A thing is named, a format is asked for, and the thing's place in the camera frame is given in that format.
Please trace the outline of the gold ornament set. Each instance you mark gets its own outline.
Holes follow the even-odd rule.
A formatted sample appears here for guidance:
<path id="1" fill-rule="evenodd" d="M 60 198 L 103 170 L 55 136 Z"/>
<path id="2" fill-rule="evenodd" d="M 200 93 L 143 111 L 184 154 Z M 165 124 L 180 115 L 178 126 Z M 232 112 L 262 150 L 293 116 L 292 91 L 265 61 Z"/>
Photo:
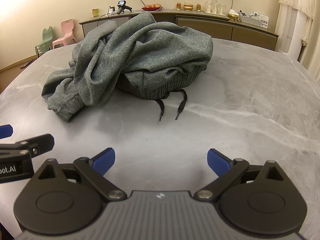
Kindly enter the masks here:
<path id="1" fill-rule="evenodd" d="M 176 9 L 177 10 L 186 10 L 186 11 L 201 11 L 201 5 L 199 3 L 197 3 L 196 5 L 193 5 L 192 3 L 176 3 Z"/>

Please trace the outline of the grey sweatpants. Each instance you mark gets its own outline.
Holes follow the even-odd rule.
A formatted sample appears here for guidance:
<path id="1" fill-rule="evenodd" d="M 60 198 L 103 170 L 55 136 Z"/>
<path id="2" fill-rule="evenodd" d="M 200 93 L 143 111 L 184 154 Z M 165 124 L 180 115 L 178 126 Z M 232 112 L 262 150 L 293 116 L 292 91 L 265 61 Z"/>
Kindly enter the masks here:
<path id="1" fill-rule="evenodd" d="M 164 99 L 184 93 L 207 69 L 213 51 L 210 35 L 157 22 L 149 12 L 122 25 L 108 21 L 76 44 L 67 69 L 49 75 L 42 97 L 63 121 L 105 102 L 115 89 L 164 110 Z"/>

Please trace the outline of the clear glasses on tray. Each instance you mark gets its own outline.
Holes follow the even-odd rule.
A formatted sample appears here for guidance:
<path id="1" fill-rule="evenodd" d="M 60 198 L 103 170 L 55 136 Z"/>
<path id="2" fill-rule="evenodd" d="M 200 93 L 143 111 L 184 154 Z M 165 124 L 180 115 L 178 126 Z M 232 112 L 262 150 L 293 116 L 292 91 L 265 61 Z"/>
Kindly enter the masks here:
<path id="1" fill-rule="evenodd" d="M 223 3 L 219 3 L 217 0 L 206 1 L 204 3 L 203 9 L 205 13 L 214 15 L 227 15 L 227 7 Z"/>

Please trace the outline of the spare handheld gripper device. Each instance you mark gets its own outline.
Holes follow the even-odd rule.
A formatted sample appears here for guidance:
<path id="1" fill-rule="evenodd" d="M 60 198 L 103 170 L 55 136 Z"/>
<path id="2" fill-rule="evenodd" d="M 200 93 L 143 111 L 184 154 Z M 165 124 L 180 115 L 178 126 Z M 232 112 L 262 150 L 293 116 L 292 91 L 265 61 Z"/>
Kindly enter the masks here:
<path id="1" fill-rule="evenodd" d="M 126 1 L 125 0 L 119 1 L 118 4 L 117 4 L 117 7 L 118 7 L 118 11 L 117 11 L 118 15 L 123 13 L 125 10 L 129 10 L 130 12 L 132 11 L 132 8 L 126 5 Z"/>

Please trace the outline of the long grey tv cabinet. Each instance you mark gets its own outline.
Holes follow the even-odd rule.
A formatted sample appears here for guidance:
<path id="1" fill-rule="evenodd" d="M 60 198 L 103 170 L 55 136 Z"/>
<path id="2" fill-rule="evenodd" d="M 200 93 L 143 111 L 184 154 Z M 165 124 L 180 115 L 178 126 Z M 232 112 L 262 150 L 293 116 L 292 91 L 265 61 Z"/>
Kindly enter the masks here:
<path id="1" fill-rule="evenodd" d="M 157 22 L 172 22 L 181 27 L 190 27 L 212 38 L 230 40 L 275 50 L 278 35 L 255 25 L 231 20 L 226 16 L 202 11 L 159 10 L 151 14 Z"/>

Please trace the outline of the gold tissue box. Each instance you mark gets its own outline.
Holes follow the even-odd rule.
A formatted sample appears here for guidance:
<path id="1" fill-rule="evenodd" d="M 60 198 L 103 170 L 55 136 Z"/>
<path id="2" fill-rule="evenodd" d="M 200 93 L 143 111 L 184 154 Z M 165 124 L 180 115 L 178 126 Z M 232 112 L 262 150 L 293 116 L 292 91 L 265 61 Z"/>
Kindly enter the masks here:
<path id="1" fill-rule="evenodd" d="M 231 20 L 240 21 L 239 14 L 233 9 L 228 12 L 227 17 Z"/>

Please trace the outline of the white box of items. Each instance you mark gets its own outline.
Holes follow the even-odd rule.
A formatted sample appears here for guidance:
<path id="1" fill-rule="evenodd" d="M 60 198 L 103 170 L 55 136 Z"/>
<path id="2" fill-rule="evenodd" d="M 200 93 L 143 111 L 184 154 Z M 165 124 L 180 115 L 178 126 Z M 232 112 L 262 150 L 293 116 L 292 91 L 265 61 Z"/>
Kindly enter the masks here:
<path id="1" fill-rule="evenodd" d="M 268 28 L 269 17 L 262 15 L 260 13 L 254 12 L 250 15 L 239 10 L 239 20 L 240 22 L 255 25 L 257 27 Z"/>

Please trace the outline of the pink plastic child chair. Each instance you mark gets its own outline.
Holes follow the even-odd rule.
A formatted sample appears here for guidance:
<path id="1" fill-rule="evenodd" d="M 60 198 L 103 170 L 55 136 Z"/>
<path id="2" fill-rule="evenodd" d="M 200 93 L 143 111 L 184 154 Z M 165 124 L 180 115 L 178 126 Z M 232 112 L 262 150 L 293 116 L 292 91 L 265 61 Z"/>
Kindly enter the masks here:
<path id="1" fill-rule="evenodd" d="M 73 19 L 68 19 L 61 22 L 61 30 L 64 36 L 52 42 L 53 49 L 55 49 L 57 46 L 68 46 L 70 44 L 77 43 L 73 33 L 74 27 L 75 24 Z"/>

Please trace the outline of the white tower air conditioner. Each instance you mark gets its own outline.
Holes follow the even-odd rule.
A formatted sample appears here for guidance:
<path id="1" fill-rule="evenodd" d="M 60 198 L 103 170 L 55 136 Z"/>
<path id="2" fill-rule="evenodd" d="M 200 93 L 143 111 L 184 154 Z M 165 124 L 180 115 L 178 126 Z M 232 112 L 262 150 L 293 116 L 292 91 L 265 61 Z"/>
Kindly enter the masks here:
<path id="1" fill-rule="evenodd" d="M 302 37 L 307 22 L 306 14 L 289 5 L 281 4 L 276 24 L 276 51 L 298 60 L 303 50 Z"/>

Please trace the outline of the green plastic child chair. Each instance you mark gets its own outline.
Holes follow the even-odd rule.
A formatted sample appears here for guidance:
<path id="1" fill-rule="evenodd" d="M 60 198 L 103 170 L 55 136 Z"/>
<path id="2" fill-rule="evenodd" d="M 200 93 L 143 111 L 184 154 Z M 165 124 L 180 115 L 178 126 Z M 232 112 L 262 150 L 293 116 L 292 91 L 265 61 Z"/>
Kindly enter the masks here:
<path id="1" fill-rule="evenodd" d="M 39 45 L 35 46 L 35 52 L 37 57 L 51 50 L 52 42 L 54 40 L 54 32 L 52 26 L 42 31 L 42 41 Z"/>

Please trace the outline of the red plate of fruit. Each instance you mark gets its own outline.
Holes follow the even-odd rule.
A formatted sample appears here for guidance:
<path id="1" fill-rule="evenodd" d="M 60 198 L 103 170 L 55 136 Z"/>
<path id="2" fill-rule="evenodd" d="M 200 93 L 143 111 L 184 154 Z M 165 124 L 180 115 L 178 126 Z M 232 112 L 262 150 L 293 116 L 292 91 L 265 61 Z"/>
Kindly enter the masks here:
<path id="1" fill-rule="evenodd" d="M 161 4 L 147 4 L 144 7 L 142 7 L 142 10 L 144 11 L 159 11 L 162 9 Z"/>

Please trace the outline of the cream window curtain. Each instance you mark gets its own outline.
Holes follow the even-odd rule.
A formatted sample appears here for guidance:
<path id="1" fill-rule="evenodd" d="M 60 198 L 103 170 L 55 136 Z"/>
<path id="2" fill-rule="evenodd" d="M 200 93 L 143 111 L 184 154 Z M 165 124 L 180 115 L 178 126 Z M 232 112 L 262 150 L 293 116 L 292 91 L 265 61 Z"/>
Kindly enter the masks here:
<path id="1" fill-rule="evenodd" d="M 319 0 L 279 0 L 279 4 L 289 5 L 308 17 L 298 61 L 319 80 Z"/>

